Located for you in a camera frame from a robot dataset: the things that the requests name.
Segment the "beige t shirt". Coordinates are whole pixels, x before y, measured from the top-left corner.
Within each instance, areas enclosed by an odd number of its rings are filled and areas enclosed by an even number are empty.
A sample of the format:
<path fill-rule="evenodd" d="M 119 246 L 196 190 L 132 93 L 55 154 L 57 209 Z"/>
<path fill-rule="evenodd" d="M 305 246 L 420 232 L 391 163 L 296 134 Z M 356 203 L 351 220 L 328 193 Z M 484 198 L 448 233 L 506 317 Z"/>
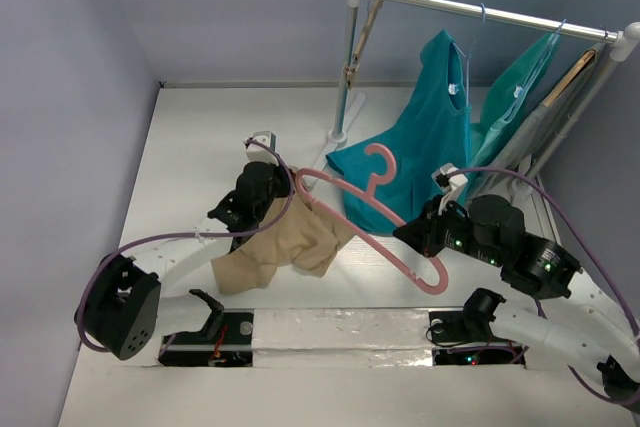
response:
<path fill-rule="evenodd" d="M 322 277 L 353 237 L 350 229 L 292 191 L 286 198 L 276 198 L 262 220 L 244 219 L 234 208 L 234 190 L 208 212 L 209 218 L 221 221 L 231 232 L 252 231 L 272 220 L 277 223 L 254 235 L 233 239 L 229 252 L 211 261 L 223 294 L 265 288 L 286 265 Z"/>

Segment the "pink plastic hanger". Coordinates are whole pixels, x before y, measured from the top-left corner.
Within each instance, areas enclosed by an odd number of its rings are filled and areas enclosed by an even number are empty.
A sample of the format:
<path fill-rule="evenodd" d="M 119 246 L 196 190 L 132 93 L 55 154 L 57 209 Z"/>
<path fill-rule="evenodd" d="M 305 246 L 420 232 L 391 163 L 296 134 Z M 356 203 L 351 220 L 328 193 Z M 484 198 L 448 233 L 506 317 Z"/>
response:
<path fill-rule="evenodd" d="M 296 173 L 298 192 L 315 207 L 326 210 L 328 205 L 310 193 L 307 179 L 313 177 L 338 187 L 342 191 L 344 207 L 340 217 L 356 228 L 355 234 L 423 292 L 430 295 L 444 293 L 449 286 L 449 273 L 439 258 L 430 259 L 437 281 L 429 283 L 374 239 L 376 235 L 392 235 L 395 228 L 406 224 L 411 216 L 420 211 L 409 198 L 403 198 L 395 191 L 397 187 L 406 186 L 407 169 L 398 164 L 392 150 L 376 141 L 361 142 L 329 155 L 327 162 L 338 175 L 302 168 Z"/>

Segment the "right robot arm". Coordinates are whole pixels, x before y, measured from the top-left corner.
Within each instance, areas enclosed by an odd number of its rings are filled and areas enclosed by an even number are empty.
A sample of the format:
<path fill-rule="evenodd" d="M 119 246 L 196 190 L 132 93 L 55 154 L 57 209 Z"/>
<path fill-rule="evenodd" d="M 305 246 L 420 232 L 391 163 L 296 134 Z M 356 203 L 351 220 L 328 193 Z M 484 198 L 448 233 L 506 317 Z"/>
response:
<path fill-rule="evenodd" d="M 443 328 L 471 341 L 514 340 L 541 348 L 602 385 L 601 399 L 632 412 L 639 409 L 639 322 L 619 296 L 609 297 L 561 245 L 525 229 L 523 212 L 497 195 L 468 208 L 427 202 L 419 216 L 394 230 L 424 256 L 445 248 L 498 268 L 501 280 L 554 307 L 566 324 L 513 305 L 501 294 L 477 288 Z"/>

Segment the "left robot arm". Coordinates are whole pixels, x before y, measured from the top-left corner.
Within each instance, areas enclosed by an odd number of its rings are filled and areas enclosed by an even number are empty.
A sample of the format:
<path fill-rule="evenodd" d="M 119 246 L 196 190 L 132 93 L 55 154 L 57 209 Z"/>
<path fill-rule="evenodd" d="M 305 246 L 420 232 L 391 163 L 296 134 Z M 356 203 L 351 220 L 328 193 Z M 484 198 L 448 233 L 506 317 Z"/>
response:
<path fill-rule="evenodd" d="M 252 161 L 234 190 L 207 213 L 224 232 L 159 234 L 120 247 L 99 263 L 74 314 L 81 343 L 121 361 L 137 355 L 156 328 L 164 290 L 237 250 L 284 216 L 295 193 L 286 166 Z"/>

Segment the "teal t shirt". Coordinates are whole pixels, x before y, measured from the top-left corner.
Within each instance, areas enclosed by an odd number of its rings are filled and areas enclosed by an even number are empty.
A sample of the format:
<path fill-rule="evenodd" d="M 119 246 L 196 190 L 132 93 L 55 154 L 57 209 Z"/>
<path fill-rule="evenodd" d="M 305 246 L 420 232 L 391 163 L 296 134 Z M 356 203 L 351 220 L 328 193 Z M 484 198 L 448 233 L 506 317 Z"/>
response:
<path fill-rule="evenodd" d="M 396 160 L 397 172 L 393 181 L 376 188 L 375 199 L 406 222 L 440 192 L 433 172 L 447 163 L 467 166 L 471 151 L 471 105 L 454 39 L 445 30 L 439 32 L 423 47 L 420 61 L 415 88 L 396 123 L 327 156 L 333 171 L 365 189 L 372 173 L 386 170 L 385 160 L 367 155 L 365 148 L 372 143 L 386 146 Z"/>

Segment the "light green t shirt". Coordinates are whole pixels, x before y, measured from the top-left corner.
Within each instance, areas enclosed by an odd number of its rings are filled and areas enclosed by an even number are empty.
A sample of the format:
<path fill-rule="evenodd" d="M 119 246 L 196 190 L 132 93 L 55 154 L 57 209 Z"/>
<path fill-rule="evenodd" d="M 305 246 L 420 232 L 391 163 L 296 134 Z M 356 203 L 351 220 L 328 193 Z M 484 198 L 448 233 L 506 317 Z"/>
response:
<path fill-rule="evenodd" d="M 540 37 L 492 84 L 479 121 L 471 125 L 470 167 L 488 166 L 518 130 L 526 99 L 544 77 L 559 38 L 556 33 Z"/>

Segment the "beige clip hanger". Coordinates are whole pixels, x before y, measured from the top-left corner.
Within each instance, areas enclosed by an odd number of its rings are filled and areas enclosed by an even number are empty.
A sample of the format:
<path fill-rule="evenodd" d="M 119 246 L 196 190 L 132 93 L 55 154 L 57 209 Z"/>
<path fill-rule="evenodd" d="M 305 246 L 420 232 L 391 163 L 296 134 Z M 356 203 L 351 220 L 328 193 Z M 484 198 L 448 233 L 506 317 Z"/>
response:
<path fill-rule="evenodd" d="M 358 39 L 355 39 L 358 8 L 348 5 L 345 44 L 349 45 L 351 54 L 349 60 L 345 61 L 343 66 L 345 85 L 348 90 L 354 86 L 355 78 L 361 64 L 362 54 L 382 5 L 383 0 L 375 0 L 373 4 L 367 4 L 366 21 L 362 26 Z"/>

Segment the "wooden hanger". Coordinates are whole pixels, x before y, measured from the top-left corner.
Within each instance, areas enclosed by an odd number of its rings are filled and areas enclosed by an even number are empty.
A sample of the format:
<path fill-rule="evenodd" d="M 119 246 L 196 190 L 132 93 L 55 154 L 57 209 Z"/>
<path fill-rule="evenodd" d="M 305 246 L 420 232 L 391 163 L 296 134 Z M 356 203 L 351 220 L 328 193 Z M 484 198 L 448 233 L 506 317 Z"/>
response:
<path fill-rule="evenodd" d="M 571 83 L 588 67 L 596 58 L 597 50 L 586 50 L 579 59 L 567 70 L 551 91 L 542 100 L 544 107 L 550 107 L 557 98 L 571 85 Z"/>

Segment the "grey garment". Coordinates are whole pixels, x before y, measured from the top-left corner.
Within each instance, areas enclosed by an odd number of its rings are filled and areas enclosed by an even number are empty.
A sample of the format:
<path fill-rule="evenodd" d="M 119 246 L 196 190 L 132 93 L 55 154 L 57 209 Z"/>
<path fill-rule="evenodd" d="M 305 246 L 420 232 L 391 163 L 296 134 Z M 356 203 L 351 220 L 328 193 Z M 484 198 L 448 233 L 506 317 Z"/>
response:
<path fill-rule="evenodd" d="M 555 86 L 543 95 L 525 105 L 523 122 L 488 166 L 490 172 L 476 172 L 468 176 L 470 187 L 468 196 L 473 198 L 488 193 L 505 176 L 500 169 L 516 169 L 532 177 L 545 165 L 559 144 L 568 135 L 573 125 L 582 116 L 592 99 L 591 88 L 602 64 L 602 57 L 608 48 L 596 44 L 594 61 L 571 83 L 571 85 L 550 106 L 544 107 L 542 100 Z"/>

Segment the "silver clothes rack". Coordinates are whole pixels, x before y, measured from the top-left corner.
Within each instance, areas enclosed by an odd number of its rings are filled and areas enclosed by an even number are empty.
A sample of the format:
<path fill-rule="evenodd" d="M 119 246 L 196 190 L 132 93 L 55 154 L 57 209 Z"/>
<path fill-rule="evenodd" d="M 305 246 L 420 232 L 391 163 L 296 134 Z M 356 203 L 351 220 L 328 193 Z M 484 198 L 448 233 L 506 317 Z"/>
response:
<path fill-rule="evenodd" d="M 358 39 L 362 26 L 366 21 L 367 4 L 373 4 L 374 1 L 375 0 L 346 1 L 347 15 L 348 5 L 358 8 L 357 23 L 355 27 L 355 39 Z M 385 1 L 426 8 L 429 10 L 447 12 L 466 17 L 475 17 L 480 19 L 481 16 L 481 9 L 479 7 L 479 4 L 472 5 L 449 0 L 383 0 L 383 3 Z M 562 22 L 492 8 L 487 8 L 486 21 L 510 24 L 545 32 L 554 32 Z M 366 102 L 366 96 L 364 94 L 356 95 L 355 99 L 352 102 L 347 101 L 349 90 L 345 85 L 343 66 L 344 62 L 349 60 L 351 49 L 349 45 L 345 44 L 346 28 L 347 18 L 344 34 L 342 67 L 337 88 L 335 119 L 332 129 L 327 134 L 327 140 L 325 141 L 324 146 L 322 147 L 312 164 L 312 167 L 317 170 L 323 170 L 327 166 L 327 155 L 329 153 L 335 151 L 338 147 L 345 144 L 347 140 L 348 130 Z M 569 24 L 565 22 L 565 25 L 560 30 L 560 35 L 588 41 L 601 42 L 611 47 L 609 59 L 606 60 L 605 64 L 603 65 L 603 72 L 601 75 L 596 77 L 596 84 L 591 88 L 593 98 L 595 94 L 600 90 L 602 85 L 606 82 L 615 67 L 625 61 L 638 46 L 639 24 L 637 22 L 634 22 L 629 24 L 624 30 L 615 32 Z"/>

